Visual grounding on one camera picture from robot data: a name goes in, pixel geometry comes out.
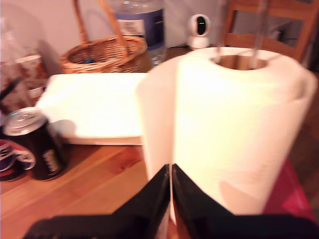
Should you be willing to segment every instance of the white wall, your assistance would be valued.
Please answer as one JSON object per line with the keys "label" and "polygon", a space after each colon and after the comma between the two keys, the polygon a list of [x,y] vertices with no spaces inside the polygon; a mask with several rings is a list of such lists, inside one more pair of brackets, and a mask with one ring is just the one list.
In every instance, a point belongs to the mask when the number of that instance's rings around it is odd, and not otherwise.
{"label": "white wall", "polygon": [[[12,25],[23,47],[37,48],[50,74],[59,73],[58,59],[72,47],[81,44],[72,0],[1,0],[1,16]],[[187,41],[187,21],[197,13],[211,19],[211,43],[215,42],[215,17],[218,0],[164,0],[167,46]],[[96,0],[79,0],[89,39],[113,35],[113,30]],[[236,31],[254,32],[253,15],[241,13]]]}

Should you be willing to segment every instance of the can label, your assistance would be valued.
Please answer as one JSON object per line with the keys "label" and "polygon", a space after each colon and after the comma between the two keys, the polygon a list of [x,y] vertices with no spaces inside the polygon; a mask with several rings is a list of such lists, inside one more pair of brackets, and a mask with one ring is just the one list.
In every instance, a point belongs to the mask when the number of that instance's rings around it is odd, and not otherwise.
{"label": "can label", "polygon": [[55,156],[55,153],[52,149],[46,151],[43,154],[43,158],[44,158],[44,161],[45,161],[45,163],[48,166],[48,169],[50,171],[49,175],[54,175],[58,171],[60,171],[61,166],[60,166],[60,164]]}
{"label": "can label", "polygon": [[30,150],[12,141],[10,141],[10,145],[13,148],[17,160],[22,163],[25,170],[30,170],[35,166],[35,156]]}

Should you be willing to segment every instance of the metal rod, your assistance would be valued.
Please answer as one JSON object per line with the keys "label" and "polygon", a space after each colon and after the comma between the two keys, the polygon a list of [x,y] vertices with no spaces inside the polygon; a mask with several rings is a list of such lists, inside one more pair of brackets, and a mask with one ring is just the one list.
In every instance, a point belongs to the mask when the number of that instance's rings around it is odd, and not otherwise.
{"label": "metal rod", "polygon": [[266,32],[267,32],[268,5],[269,5],[269,0],[260,0],[255,47],[254,47],[254,51],[253,51],[253,56],[252,56],[251,61],[250,61],[250,69],[257,68],[258,50],[260,50],[262,48],[263,39],[264,39]]}
{"label": "metal rod", "polygon": [[217,47],[216,47],[216,57],[215,63],[219,64],[221,60],[221,47],[224,46],[224,30],[227,16],[227,6],[229,0],[219,0],[218,1],[218,19],[217,19]]}

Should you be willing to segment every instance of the blue label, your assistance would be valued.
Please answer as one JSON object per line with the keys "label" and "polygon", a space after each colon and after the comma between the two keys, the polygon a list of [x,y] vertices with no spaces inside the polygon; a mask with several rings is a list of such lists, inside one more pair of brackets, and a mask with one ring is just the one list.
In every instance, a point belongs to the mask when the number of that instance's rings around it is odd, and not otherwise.
{"label": "blue label", "polygon": [[115,14],[123,35],[145,37],[148,50],[164,46],[163,9],[140,14]]}

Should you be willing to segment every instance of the security camera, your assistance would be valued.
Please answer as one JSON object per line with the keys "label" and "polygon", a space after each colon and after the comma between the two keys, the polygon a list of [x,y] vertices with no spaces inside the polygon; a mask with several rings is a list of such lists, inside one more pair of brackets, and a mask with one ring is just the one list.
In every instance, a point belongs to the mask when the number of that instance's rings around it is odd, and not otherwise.
{"label": "security camera", "polygon": [[196,14],[188,21],[190,36],[187,44],[192,49],[205,48],[209,46],[207,34],[209,32],[210,21],[206,15]]}

